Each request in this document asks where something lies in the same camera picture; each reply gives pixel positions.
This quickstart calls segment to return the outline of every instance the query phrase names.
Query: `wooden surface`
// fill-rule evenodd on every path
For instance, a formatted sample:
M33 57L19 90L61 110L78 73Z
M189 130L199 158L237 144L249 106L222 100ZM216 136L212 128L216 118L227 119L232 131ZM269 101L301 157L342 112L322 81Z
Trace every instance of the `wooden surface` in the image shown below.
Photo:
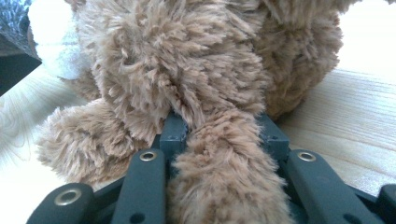
M352 8L348 17L359 16L353 13ZM376 195L382 185L396 183L396 48L389 43L380 54L376 48L363 49L364 43L348 39L360 27L344 21L339 68L279 125L292 148L320 153L348 184ZM43 198L64 183L36 161L36 127L56 107L81 104L42 66L0 97L0 223L25 223Z

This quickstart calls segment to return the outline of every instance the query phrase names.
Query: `plush toy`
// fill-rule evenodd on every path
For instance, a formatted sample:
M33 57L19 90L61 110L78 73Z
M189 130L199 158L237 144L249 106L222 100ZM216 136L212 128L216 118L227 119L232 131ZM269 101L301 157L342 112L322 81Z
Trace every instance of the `plush toy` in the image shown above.
M66 2L32 4L36 49L90 102L49 116L44 164L68 181L116 178L174 110L190 135L168 184L169 222L292 222L255 117L291 111L337 65L338 13L356 0ZM51 4L64 10L43 16Z

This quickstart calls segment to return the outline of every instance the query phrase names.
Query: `teddy bear's body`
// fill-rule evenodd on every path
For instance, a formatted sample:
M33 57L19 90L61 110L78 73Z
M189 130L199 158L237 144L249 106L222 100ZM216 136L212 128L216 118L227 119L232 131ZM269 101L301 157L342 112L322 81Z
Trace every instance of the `teddy bear's body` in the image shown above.
M92 72L66 82L94 100L49 117L40 160L69 181L117 177L175 110L191 133L171 222L290 223L255 116L291 111L336 66L353 2L72 1Z

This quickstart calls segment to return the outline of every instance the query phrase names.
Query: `stuffed animal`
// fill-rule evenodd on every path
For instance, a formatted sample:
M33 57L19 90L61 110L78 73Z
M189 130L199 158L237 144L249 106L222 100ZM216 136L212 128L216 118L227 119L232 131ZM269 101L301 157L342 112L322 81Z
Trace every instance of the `stuffed animal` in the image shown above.
M65 28L50 39L38 27L55 2ZM255 117L290 112L337 65L338 13L356 0L66 2L32 4L36 49L89 102L48 117L44 164L68 181L121 176L174 110L190 135L167 187L170 223L292 222Z

